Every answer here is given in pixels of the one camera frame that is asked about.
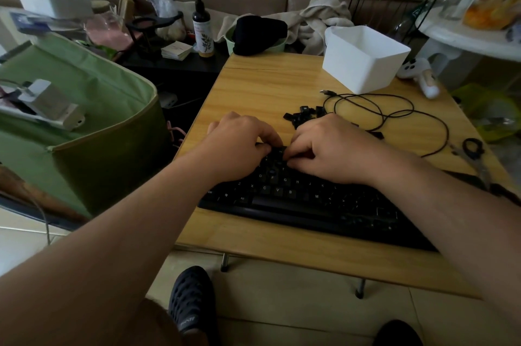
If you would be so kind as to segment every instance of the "white plastic container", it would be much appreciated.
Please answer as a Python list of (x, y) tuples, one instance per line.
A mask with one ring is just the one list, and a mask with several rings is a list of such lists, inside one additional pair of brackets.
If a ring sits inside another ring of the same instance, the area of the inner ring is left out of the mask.
[(326, 29), (322, 68), (360, 95), (385, 88), (411, 51), (367, 26)]
[(20, 0), (23, 9), (57, 20), (93, 15), (91, 0)]

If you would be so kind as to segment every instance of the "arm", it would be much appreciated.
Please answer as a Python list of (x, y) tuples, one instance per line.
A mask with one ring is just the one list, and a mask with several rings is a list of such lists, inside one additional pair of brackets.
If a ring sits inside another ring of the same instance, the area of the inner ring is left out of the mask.
[[(291, 159), (304, 153), (306, 157)], [(485, 299), (521, 326), (519, 207), (392, 148), (334, 114), (300, 126), (284, 158), (299, 171), (380, 190)]]
[(0, 343), (114, 344), (199, 199), (250, 174), (282, 145), (253, 117), (227, 114), (205, 140), (64, 240), (0, 278)]

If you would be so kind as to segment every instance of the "tile floor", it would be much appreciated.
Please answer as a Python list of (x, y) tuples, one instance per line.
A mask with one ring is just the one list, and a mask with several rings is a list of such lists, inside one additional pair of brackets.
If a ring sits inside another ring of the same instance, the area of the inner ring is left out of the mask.
[[(51, 227), (52, 242), (67, 235)], [(0, 275), (45, 248), (42, 223), (0, 209)], [(485, 302), (368, 281), (366, 297), (354, 296), (357, 279), (230, 257), (201, 250), (174, 250), (149, 290), (167, 306), (172, 285), (188, 266), (211, 275), (223, 345), (371, 345), (393, 318), (411, 324), (428, 346), (521, 345), (521, 336)]]

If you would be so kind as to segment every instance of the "bottle label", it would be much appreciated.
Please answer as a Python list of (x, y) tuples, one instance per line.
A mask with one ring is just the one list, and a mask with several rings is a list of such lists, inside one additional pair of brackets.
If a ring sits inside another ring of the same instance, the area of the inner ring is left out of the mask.
[(195, 42), (197, 50), (200, 53), (211, 53), (214, 51), (214, 39), (212, 38), (212, 29), (210, 21), (194, 22)]

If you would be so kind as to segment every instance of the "stack of white cards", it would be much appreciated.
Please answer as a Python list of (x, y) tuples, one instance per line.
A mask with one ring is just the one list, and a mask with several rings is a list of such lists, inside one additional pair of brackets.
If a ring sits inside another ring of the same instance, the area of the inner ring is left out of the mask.
[(181, 61), (188, 56), (191, 50), (192, 46), (181, 41), (176, 41), (169, 46), (161, 48), (161, 56), (163, 58)]

